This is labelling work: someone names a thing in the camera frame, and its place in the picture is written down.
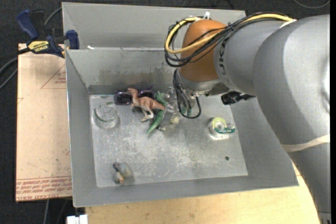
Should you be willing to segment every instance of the blue clamp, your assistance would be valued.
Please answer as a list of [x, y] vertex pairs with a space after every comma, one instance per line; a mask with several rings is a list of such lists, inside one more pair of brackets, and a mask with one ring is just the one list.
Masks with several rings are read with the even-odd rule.
[[53, 54], [56, 56], [64, 57], [64, 53], [62, 53], [64, 50], [61, 46], [56, 44], [59, 40], [65, 40], [69, 39], [70, 42], [70, 48], [71, 49], [79, 49], [79, 39], [76, 31], [69, 30], [67, 31], [66, 35], [61, 38], [53, 39], [52, 36], [48, 35], [46, 37], [46, 41], [48, 41], [49, 44], [46, 42], [37, 42], [35, 41], [33, 44], [32, 42], [36, 40], [39, 36], [38, 31], [34, 27], [32, 21], [30, 20], [30, 10], [26, 9], [23, 12], [21, 12], [17, 17], [16, 21], [19, 24], [19, 27], [22, 31], [26, 32], [30, 36], [29, 42], [27, 42], [27, 49], [22, 50], [22, 53], [32, 51], [35, 54]]

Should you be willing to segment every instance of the tan toy dinosaur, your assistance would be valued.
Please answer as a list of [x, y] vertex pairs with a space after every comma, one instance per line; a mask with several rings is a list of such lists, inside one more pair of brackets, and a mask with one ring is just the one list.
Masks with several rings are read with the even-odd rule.
[[132, 101], [131, 104], [132, 107], [136, 106], [138, 108], [141, 108], [143, 114], [145, 117], [141, 121], [147, 121], [148, 119], [154, 118], [153, 110], [164, 110], [164, 106], [157, 101], [155, 101], [152, 98], [149, 97], [140, 97], [138, 98], [138, 91], [136, 89], [128, 88], [127, 92], [132, 95]]

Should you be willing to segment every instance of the cardboard sheet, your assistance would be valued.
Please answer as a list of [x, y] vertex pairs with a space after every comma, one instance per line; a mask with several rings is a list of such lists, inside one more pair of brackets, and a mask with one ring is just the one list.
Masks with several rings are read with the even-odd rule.
[[72, 195], [65, 59], [18, 57], [16, 201]]

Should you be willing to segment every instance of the glass cup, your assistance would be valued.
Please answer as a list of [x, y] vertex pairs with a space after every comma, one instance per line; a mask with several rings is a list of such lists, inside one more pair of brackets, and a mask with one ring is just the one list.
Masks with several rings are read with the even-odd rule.
[[112, 129], [119, 124], [119, 116], [116, 105], [112, 102], [102, 104], [94, 109], [93, 121], [105, 130]]

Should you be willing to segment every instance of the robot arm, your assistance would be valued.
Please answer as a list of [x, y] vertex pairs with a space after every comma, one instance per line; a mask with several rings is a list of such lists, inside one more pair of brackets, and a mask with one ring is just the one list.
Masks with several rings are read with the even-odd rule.
[[224, 103], [256, 96], [320, 217], [331, 221], [330, 16], [296, 21], [260, 13], [229, 26], [198, 17], [189, 23], [182, 49], [170, 49], [175, 32], [165, 44], [166, 61], [178, 67], [174, 85], [190, 100], [180, 98], [180, 106], [191, 110], [199, 94], [222, 93]]

